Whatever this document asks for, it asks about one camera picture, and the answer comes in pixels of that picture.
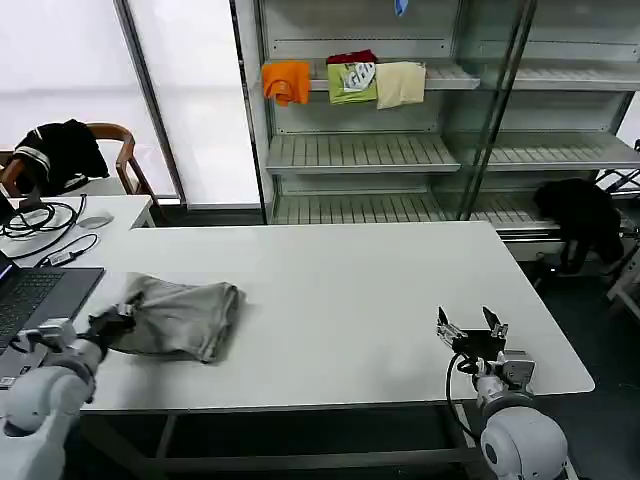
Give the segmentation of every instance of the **green cloth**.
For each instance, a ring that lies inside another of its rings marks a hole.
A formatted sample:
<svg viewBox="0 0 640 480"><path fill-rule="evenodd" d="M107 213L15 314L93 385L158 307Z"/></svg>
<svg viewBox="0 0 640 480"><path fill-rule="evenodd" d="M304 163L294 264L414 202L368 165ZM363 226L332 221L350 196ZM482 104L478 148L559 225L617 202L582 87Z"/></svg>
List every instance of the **green cloth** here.
<svg viewBox="0 0 640 480"><path fill-rule="evenodd" d="M329 77L329 100L332 104L341 103L356 103L356 102L370 102L378 98L378 88L376 86L375 75L371 79L370 83L364 80L365 88L361 91L353 88L348 88L350 79L354 77L362 79L362 68L365 66L365 70L372 68L375 72L374 64L362 64L362 63L343 63L343 64L330 64L327 65L327 74Z"/></svg>

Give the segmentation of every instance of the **white desk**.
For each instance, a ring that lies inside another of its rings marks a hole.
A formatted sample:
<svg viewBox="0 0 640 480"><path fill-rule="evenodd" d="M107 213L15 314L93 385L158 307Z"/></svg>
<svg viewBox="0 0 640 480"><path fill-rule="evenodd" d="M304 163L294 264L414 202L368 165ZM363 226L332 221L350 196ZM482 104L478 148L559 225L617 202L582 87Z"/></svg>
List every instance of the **white desk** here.
<svg viewBox="0 0 640 480"><path fill-rule="evenodd" d="M44 198L44 201L55 201L60 203L66 203L67 205L78 210L80 206L80 197L55 197ZM11 204L17 207L20 200L10 199ZM151 206L151 197L148 195L122 195L122 196L107 196L107 197L87 197L87 203L84 213L81 215L80 220L92 216L104 214L105 212L113 215L114 219L109 225L105 225L97 230L86 230L80 227L74 227L69 233L67 233L59 243L52 246L41 254L34 255L32 257L18 260L17 263L20 266L32 266L40 260L47 252L58 249L67 243L71 242L75 238L81 237L87 233L96 233L100 237L100 244L96 245L93 249L87 252L85 255L78 259L82 261L90 261L91 256L96 255L107 242L112 239L118 238L125 232L132 228L141 227L143 225L153 225L153 219L149 213L149 207ZM66 210L57 209L56 216L52 225L61 224L69 218L69 212ZM5 255L16 256L23 253L28 253L37 250L39 247L51 242L54 238L60 235L60 231L49 233L38 233L28 240L10 240L7 238L0 239L0 250ZM79 243L77 247L89 245L91 242Z"/></svg>
<svg viewBox="0 0 640 480"><path fill-rule="evenodd" d="M439 402L452 352L436 336L443 306L537 362L536 394L587 392L593 380L488 223L138 229L86 259L107 275L76 321L116 300L125 272L247 293L218 365L112 352L87 411L187 411ZM454 399L475 398L454 374Z"/></svg>

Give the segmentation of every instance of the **black jacket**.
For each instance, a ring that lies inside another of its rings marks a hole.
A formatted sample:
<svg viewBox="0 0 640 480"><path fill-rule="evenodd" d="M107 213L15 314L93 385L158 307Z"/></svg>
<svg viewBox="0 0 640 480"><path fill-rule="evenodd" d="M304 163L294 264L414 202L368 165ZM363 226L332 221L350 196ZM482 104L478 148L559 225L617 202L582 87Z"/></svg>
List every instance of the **black jacket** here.
<svg viewBox="0 0 640 480"><path fill-rule="evenodd" d="M16 181L23 194L34 186L43 196L56 196L87 183L87 177L108 177L98 143L84 123L69 120L31 130L16 147L9 163L20 159L25 171Z"/></svg>
<svg viewBox="0 0 640 480"><path fill-rule="evenodd" d="M597 185L579 178L550 182L540 188L535 202L543 217L560 225L562 269L577 273L589 250L594 250L604 263L613 263L624 255L620 240L620 213L611 196ZM573 258L569 258L571 243L577 243Z"/></svg>

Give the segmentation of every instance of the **wire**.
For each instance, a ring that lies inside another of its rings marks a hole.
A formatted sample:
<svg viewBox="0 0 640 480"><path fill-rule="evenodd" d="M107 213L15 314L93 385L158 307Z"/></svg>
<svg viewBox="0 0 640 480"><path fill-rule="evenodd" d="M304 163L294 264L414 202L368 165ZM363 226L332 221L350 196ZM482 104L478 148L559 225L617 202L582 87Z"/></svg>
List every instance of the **wire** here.
<svg viewBox="0 0 640 480"><path fill-rule="evenodd" d="M75 245L76 243L78 243L81 240L84 240L85 238L93 238L93 241L91 242L91 244L87 247L84 247L76 252L70 252L70 259L69 261L65 262L65 264L67 263L71 263L73 260L75 260L76 258L78 258L80 255L85 254L86 252L88 252L89 250L91 250L96 243L98 243L98 240L100 240L100 237L98 237L98 235L96 235L95 233L87 233L85 235L82 235L81 237L76 238L75 240L70 241L69 243L67 243L64 247L60 247L57 250L54 250L53 252L49 252L47 253L47 255L45 255L44 257L42 257L38 263L35 264L35 268L39 268L39 267L43 267L45 265L47 265L48 262L50 262L50 259L53 255L62 252L63 250L66 250L67 248L69 248L71 245Z"/></svg>
<svg viewBox="0 0 640 480"><path fill-rule="evenodd" d="M87 204L87 195L82 194L80 196L80 207L78 211L62 202L38 202L36 204L28 205L26 207L18 207L14 212L4 221L2 228L0 229L0 236L5 236L11 239L23 239L32 236L39 232L55 232L62 230L62 233L58 235L54 240L48 244L39 247L31 252L23 253L8 257L10 260L20 260L27 257L32 257L39 253L48 250L52 246L56 245L62 238L69 233L69 231L75 226L78 221L78 217L82 215ZM59 225L49 225L56 214L56 208L69 211L69 219L62 222ZM30 221L27 220L25 215L34 212L45 212L46 216L42 220Z"/></svg>
<svg viewBox="0 0 640 480"><path fill-rule="evenodd" d="M464 432L473 438L476 442L480 441L480 437L473 433L469 427L467 427L460 417L458 417L458 412L456 412L455 407L453 406L453 401L451 400L451 373L453 372L453 367L456 364L456 360L462 356L461 353L456 353L451 361L449 362L449 367L447 368L447 385L446 385L446 394L447 394L447 405L449 406L449 410L451 410L451 415L453 415L453 419L456 423L464 430Z"/></svg>
<svg viewBox="0 0 640 480"><path fill-rule="evenodd" d="M16 352L18 352L18 353L22 353L23 355L27 355L29 352L28 352L28 351L26 351L24 348L17 346L17 345L16 345L16 343L15 343L16 341L17 341L17 339L16 339L16 338L14 338L13 340L11 340L11 341L9 342L9 346L10 346L11 348L13 348Z"/></svg>

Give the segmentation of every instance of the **metal shelf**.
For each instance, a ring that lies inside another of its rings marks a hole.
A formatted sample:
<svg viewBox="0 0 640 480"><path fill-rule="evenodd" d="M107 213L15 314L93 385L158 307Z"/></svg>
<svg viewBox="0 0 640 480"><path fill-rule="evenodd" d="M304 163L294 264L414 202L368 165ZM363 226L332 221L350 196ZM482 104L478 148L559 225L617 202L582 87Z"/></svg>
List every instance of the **metal shelf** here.
<svg viewBox="0 0 640 480"><path fill-rule="evenodd" d="M490 68L485 80L493 84L495 78L496 69ZM640 64L525 60L518 69L513 88L515 90L635 92L640 90Z"/></svg>
<svg viewBox="0 0 640 480"><path fill-rule="evenodd" d="M557 229L553 223L540 218L533 202L535 192L481 192L473 206L469 220L490 222L501 230ZM442 207L451 212L458 206L459 194L439 194Z"/></svg>
<svg viewBox="0 0 640 480"><path fill-rule="evenodd" d="M380 63L393 62L399 60L384 60ZM480 85L480 79L469 75L462 67L456 63L443 59L429 60L408 60L424 63L427 69L425 80L425 90L475 90ZM325 60L311 60L311 90L329 90L327 80L327 65Z"/></svg>
<svg viewBox="0 0 640 480"><path fill-rule="evenodd" d="M271 142L272 174L455 172L437 134L280 135Z"/></svg>
<svg viewBox="0 0 640 480"><path fill-rule="evenodd" d="M436 222L447 220L432 195L309 195L284 196L272 223L307 225L335 223Z"/></svg>
<svg viewBox="0 0 640 480"><path fill-rule="evenodd" d="M459 160L469 164L473 147L464 138ZM640 153L604 132L501 133L491 153L488 171L600 170L639 168Z"/></svg>

